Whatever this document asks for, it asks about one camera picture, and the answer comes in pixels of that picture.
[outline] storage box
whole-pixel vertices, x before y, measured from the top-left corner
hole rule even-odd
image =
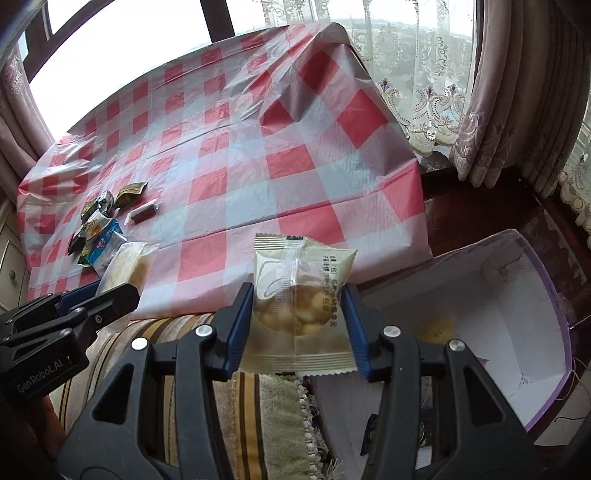
[[[526,430],[569,376],[569,330],[556,290],[515,230],[407,270],[364,301],[419,338],[464,340]]]

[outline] striped fabric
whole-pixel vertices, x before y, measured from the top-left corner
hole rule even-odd
[[[90,365],[51,393],[56,414],[66,432],[82,412],[105,375],[135,339],[169,342],[185,335],[212,314],[175,319],[141,320],[121,333],[103,330],[87,350]],[[237,373],[214,382],[217,413],[228,458],[238,480],[310,480],[321,465],[310,441],[305,389],[295,378]],[[165,461],[178,466],[174,377],[164,379]]]

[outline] sheer curtain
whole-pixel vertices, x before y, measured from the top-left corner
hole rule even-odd
[[[228,7],[237,34],[343,25],[411,146],[427,156],[436,143],[455,142],[473,83],[473,0],[228,0]]]

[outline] metal screw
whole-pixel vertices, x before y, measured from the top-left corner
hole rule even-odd
[[[466,344],[461,340],[453,339],[449,342],[449,348],[454,352],[461,352],[466,348]]]
[[[195,333],[200,337],[208,337],[213,333],[213,328],[209,325],[199,325],[195,329]]]
[[[131,348],[134,350],[143,350],[148,346],[148,341],[144,337],[136,338],[131,342]]]
[[[394,325],[388,325],[388,326],[384,327],[384,335],[386,337],[396,338],[401,333],[402,333],[402,331]]]

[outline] red and white tablecloth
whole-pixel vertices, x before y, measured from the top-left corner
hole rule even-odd
[[[118,218],[160,244],[135,318],[228,304],[257,232],[357,248],[355,282],[431,257],[414,154],[337,24],[218,42],[86,115],[20,185],[29,298],[97,279],[67,255],[82,207],[146,180],[156,217]]]

